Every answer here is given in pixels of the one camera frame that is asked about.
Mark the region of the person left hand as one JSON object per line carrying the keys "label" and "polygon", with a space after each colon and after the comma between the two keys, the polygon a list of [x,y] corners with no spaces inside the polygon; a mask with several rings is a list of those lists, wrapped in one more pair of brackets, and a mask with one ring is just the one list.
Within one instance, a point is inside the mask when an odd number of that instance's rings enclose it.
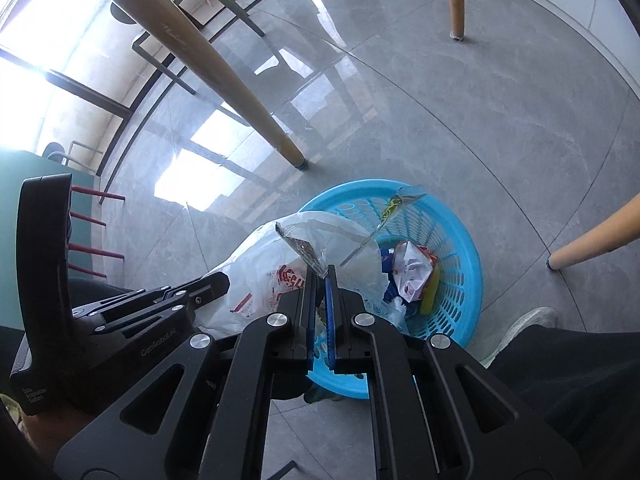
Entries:
{"label": "person left hand", "polygon": [[52,466],[60,449],[94,421],[94,416],[71,408],[25,415],[24,435],[39,456]]}

